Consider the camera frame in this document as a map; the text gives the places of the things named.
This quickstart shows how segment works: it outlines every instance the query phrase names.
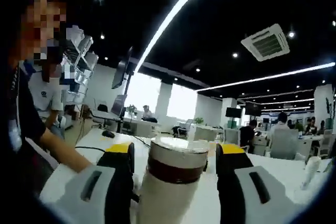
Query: bright window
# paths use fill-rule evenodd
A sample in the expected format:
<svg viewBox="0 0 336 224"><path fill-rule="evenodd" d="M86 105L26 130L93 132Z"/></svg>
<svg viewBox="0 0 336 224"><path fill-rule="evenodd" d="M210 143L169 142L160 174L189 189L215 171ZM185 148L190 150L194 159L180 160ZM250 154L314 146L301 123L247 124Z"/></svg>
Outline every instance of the bright window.
<svg viewBox="0 0 336 224"><path fill-rule="evenodd" d="M188 120L195 116L197 92L186 87L173 84L169 99L167 116Z"/></svg>
<svg viewBox="0 0 336 224"><path fill-rule="evenodd" d="M133 104L137 110L143 111L143 106L148 105L150 111L155 113L158 102L161 80L136 73L132 76L130 86L127 91L125 107Z"/></svg>

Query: white pillar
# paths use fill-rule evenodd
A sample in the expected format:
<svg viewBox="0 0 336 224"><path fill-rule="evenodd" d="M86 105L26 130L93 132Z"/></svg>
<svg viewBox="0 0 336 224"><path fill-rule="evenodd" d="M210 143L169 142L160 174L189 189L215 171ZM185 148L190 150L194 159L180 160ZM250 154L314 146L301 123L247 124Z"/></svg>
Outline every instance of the white pillar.
<svg viewBox="0 0 336 224"><path fill-rule="evenodd" d="M159 96L157 98L157 104L155 108L155 116L157 116L159 119L162 119L167 115L172 88L173 85L161 82Z"/></svg>
<svg viewBox="0 0 336 224"><path fill-rule="evenodd" d="M226 127L227 126L227 122L230 121L231 118L227 118L225 116L226 114L226 109L227 108L236 108L237 107L237 100L234 98L223 98L222 101L222 113L221 113L221 117L220 117L220 124L222 127Z"/></svg>
<svg viewBox="0 0 336 224"><path fill-rule="evenodd" d="M317 128L320 127L322 120L325 121L330 117L330 115L327 113L326 98L328 98L329 103L333 104L334 97L331 84L318 86L314 92L314 116L316 118Z"/></svg>

